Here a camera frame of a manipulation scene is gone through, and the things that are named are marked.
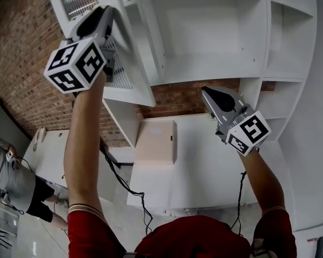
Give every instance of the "gray shirt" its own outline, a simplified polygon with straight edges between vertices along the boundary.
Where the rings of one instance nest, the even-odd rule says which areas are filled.
[[[0,189],[9,194],[10,202],[17,209],[26,212],[32,201],[36,185],[35,174],[24,166],[13,170],[6,159],[10,144],[0,139]]]

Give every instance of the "open cabinet door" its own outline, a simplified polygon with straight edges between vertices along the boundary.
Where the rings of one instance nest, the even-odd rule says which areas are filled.
[[[72,17],[65,5],[71,9],[81,9],[85,0],[51,0],[58,21],[66,37],[82,16]],[[92,6],[110,5],[114,8],[114,24],[111,45],[115,45],[120,60],[113,75],[114,81],[107,83],[103,98],[114,101],[129,102],[155,106],[155,99],[138,51],[132,28],[122,0],[94,0]]]
[[[111,35],[115,39],[115,46],[127,75],[125,77],[125,74],[116,74],[117,83],[110,83],[109,87],[105,87],[103,98],[155,106],[155,99],[133,37],[123,1],[99,0],[99,4],[110,5],[115,9]]]

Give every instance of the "white countertop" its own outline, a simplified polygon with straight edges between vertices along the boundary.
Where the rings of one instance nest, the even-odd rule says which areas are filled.
[[[177,159],[173,166],[134,165],[130,187],[134,191],[145,192],[146,207],[236,206],[244,168],[237,152],[215,135],[216,122],[206,114],[146,121],[163,119],[176,123]],[[261,155],[280,180],[285,196],[289,196],[287,208],[293,211],[288,171],[278,142],[262,144]],[[256,197],[246,177],[241,203],[254,202]],[[127,204],[141,206],[141,200],[129,195]]]
[[[34,152],[33,145],[37,136],[35,134],[24,155],[24,159],[29,162],[32,170],[37,176],[63,187],[67,187],[66,180],[62,179],[62,176],[65,173],[64,154],[68,133],[69,130],[48,131],[44,141],[37,144],[37,149]],[[104,155],[100,152],[97,187],[98,195],[102,199],[112,202],[116,185],[117,179],[109,168]]]

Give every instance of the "red shirt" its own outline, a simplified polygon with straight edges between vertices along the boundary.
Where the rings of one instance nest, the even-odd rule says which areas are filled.
[[[72,205],[68,215],[69,257],[122,258],[120,244],[104,216],[86,205]],[[297,249],[288,213],[276,208],[259,221],[253,246],[229,227],[206,216],[191,216],[159,226],[137,246],[137,257],[249,258],[265,249],[271,257],[295,258]]]

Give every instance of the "leg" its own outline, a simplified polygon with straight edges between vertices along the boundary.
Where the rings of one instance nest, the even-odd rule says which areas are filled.
[[[50,203],[56,203],[58,201],[58,197],[53,194],[51,197],[46,198],[45,200]]]
[[[47,185],[41,178],[36,176],[36,186],[34,188],[33,197],[41,202],[45,200],[55,203],[58,198],[54,195],[55,190]]]
[[[58,228],[67,228],[67,222],[59,215],[53,213],[48,206],[39,200],[32,199],[30,207],[26,213],[41,218],[48,223],[52,223]]]
[[[55,214],[54,212],[53,212],[52,224],[58,228],[62,228],[63,230],[68,229],[67,222],[61,216]]]

